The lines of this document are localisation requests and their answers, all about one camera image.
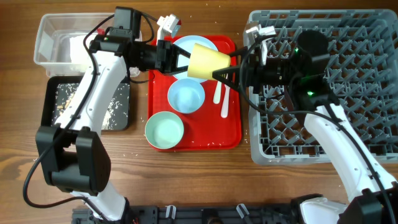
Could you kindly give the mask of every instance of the plate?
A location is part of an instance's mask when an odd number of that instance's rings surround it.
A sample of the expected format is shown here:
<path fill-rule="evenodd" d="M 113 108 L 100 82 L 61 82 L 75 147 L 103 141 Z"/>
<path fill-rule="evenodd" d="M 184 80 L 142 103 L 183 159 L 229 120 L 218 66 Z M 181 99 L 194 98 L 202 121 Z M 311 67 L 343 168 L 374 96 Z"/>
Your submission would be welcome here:
<path fill-rule="evenodd" d="M 207 38 L 198 36 L 198 35 L 189 35 L 189 36 L 181 37 L 178 40 L 176 40 L 174 42 L 174 44 L 190 53 L 192 52 L 193 46 L 195 44 L 200 44 L 202 46 L 205 46 L 210 49 L 218 51 L 216 45 L 214 45 L 212 43 L 212 41 L 210 41 Z M 183 55 L 179 55 L 177 66 L 182 67 L 182 66 L 187 66 L 187 65 L 189 65 L 189 58 L 187 58 L 186 56 L 183 56 Z M 189 78 L 189 79 L 195 80 L 198 83 L 202 83 L 202 82 L 206 81 L 205 79 L 201 79 L 201 78 L 188 77 L 187 72 L 178 73 L 178 74 L 174 75 L 174 77 L 178 80 L 184 79 L 184 78 Z"/>

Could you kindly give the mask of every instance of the wooden surface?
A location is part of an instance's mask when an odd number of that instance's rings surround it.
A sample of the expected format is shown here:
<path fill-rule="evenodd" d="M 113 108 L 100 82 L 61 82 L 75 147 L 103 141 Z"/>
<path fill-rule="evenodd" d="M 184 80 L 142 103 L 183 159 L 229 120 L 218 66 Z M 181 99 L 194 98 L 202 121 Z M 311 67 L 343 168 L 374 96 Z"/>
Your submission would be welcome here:
<path fill-rule="evenodd" d="M 155 17 L 174 13 L 182 19 L 180 35 L 230 36 L 242 46 L 241 32 L 256 9 L 390 8 L 397 1 L 120 1 L 3 0 L 0 4 L 0 223 L 69 223 L 81 202 L 57 208 L 30 208 L 22 199 L 22 184 L 37 158 L 35 134 L 40 124 L 48 78 L 34 64 L 40 18 L 47 13 L 113 12 L 116 6 L 135 7 Z M 143 27 L 144 38 L 149 29 Z M 236 149 L 213 152 L 159 153 L 144 137 L 146 85 L 132 85 L 132 124 L 125 131 L 103 133 L 112 160 L 111 180 L 132 205 L 234 205 L 289 202 L 321 193 L 346 202 L 346 193 L 331 164 L 258 166 L 250 157 L 249 136 Z M 242 103 L 243 133 L 248 129 L 248 106 Z M 398 177 L 398 165 L 385 165 Z M 69 197 L 43 180 L 41 168 L 30 183 L 37 203 Z"/>

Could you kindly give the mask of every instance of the yellow object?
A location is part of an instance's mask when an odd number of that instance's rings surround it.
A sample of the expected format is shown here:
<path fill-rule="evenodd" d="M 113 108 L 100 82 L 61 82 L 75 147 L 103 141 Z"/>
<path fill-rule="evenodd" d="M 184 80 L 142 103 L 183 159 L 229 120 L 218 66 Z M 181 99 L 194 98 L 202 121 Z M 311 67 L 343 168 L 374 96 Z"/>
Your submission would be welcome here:
<path fill-rule="evenodd" d="M 230 64 L 230 56 L 195 44 L 189 59 L 188 77 L 215 80 L 213 71 L 229 67 Z"/>

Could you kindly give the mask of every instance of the red tray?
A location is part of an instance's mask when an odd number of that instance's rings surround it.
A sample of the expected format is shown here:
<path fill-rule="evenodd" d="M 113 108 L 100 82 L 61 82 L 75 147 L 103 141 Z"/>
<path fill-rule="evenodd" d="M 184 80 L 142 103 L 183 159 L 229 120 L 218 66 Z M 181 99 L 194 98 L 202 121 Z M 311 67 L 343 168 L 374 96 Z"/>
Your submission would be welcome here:
<path fill-rule="evenodd" d="M 235 51 L 234 42 L 227 36 L 209 35 L 204 36 L 211 40 L 218 51 L 228 54 Z M 166 37 L 172 42 L 181 37 Z M 231 65 L 236 65 L 236 59 L 231 59 Z M 149 77 L 156 75 L 153 82 L 148 84 L 148 119 L 161 111 L 170 111 L 178 115 L 184 123 L 184 135 L 181 141 L 171 149 L 154 149 L 165 151 L 196 151 L 196 150 L 219 150 L 232 149 L 239 144 L 242 138 L 241 109 L 239 105 L 239 94 L 231 90 L 229 93 L 228 117 L 221 117 L 225 87 L 221 91 L 219 104 L 213 103 L 213 95 L 216 89 L 216 81 L 207 80 L 202 84 L 205 89 L 205 102 L 192 114 L 182 114 L 175 111 L 167 101 L 167 92 L 175 77 L 164 76 L 158 71 L 149 71 Z"/>

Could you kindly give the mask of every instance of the gray dish rack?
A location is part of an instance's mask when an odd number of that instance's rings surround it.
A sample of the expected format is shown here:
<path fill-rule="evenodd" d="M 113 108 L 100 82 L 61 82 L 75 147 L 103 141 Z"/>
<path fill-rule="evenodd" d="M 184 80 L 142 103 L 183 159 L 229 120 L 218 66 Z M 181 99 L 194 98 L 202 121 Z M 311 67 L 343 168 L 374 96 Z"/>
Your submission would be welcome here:
<path fill-rule="evenodd" d="M 249 22 L 274 26 L 268 57 L 289 57 L 303 30 L 329 39 L 325 78 L 340 99 L 351 124 L 380 163 L 398 162 L 398 20 L 391 10 L 253 11 Z M 244 35 L 244 45 L 248 37 Z M 287 111 L 283 86 L 264 86 L 250 99 L 269 111 Z M 249 109 L 251 157 L 260 165 L 330 162 L 315 138 L 294 115 L 262 115 Z"/>

